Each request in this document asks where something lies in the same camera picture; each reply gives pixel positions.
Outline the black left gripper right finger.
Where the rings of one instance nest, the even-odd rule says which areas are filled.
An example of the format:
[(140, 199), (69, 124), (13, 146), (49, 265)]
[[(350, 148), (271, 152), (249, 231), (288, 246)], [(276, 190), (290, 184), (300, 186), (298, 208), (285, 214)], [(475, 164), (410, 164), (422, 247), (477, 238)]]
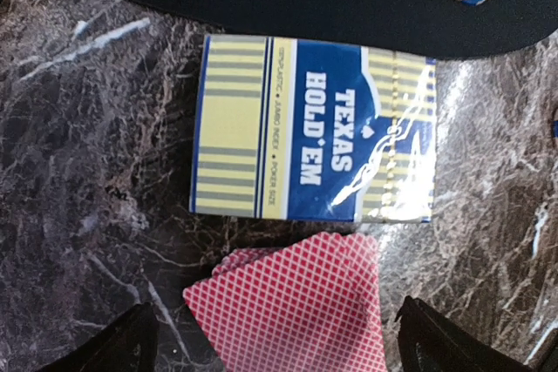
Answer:
[(481, 343), (419, 298), (405, 297), (398, 350), (404, 371), (529, 371)]

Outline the gold card box base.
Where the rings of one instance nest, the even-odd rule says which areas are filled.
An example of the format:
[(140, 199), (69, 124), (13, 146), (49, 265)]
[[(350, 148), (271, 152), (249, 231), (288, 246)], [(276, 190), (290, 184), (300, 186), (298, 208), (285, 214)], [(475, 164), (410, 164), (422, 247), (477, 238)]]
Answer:
[(430, 57), (208, 36), (190, 209), (267, 220), (427, 222), (436, 111)]

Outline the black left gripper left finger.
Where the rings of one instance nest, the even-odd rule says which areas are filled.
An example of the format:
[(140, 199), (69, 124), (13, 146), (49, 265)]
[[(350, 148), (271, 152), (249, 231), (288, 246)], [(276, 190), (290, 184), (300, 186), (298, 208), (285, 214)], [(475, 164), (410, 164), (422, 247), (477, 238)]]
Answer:
[(149, 303), (137, 304), (88, 342), (43, 371), (153, 371), (159, 323)]

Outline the red playing card deck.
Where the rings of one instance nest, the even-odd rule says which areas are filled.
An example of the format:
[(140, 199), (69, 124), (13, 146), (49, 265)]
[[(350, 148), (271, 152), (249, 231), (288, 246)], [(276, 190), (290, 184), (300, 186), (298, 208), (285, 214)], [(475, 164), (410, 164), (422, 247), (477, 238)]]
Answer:
[(369, 235), (237, 250), (183, 298), (228, 371), (387, 369)]

